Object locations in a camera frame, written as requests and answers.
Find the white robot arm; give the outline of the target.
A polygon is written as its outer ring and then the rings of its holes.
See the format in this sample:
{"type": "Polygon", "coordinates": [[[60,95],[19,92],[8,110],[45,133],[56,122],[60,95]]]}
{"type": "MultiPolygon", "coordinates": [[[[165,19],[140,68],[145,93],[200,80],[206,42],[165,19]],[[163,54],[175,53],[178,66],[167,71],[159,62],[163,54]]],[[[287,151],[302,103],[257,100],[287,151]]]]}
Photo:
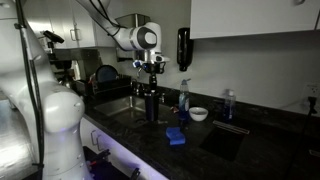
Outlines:
{"type": "Polygon", "coordinates": [[[27,124],[38,177],[93,180],[80,137],[83,100],[55,79],[21,0],[0,5],[0,88],[27,124]]]}

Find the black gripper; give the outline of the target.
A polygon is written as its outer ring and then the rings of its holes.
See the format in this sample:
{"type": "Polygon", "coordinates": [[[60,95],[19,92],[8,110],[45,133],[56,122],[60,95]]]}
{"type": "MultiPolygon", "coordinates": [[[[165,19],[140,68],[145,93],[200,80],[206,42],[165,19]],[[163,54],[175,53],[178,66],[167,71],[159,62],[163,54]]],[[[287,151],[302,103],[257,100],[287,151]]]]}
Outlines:
{"type": "MultiPolygon", "coordinates": [[[[156,63],[156,64],[145,63],[143,65],[143,70],[146,73],[150,73],[150,74],[163,74],[165,65],[166,63],[156,63]]],[[[157,89],[157,77],[156,75],[150,75],[149,90],[156,91],[156,89],[157,89]]]]}

